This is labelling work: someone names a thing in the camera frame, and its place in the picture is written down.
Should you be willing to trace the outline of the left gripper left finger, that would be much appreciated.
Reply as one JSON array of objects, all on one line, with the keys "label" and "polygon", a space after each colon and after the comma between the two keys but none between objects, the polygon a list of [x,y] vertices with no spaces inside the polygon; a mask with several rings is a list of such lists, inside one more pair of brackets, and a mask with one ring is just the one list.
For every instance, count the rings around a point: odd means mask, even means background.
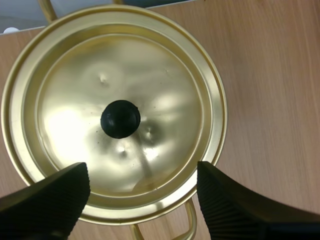
[{"label": "left gripper left finger", "polygon": [[84,162],[0,199],[2,240],[66,240],[90,196]]}]

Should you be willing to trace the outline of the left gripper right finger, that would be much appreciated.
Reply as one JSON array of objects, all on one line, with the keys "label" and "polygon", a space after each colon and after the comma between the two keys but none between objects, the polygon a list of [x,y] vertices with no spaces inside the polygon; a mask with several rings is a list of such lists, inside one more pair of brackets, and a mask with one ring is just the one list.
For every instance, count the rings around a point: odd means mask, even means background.
[{"label": "left gripper right finger", "polygon": [[197,164],[197,196],[213,240],[318,240],[320,216],[260,195],[207,161]]}]

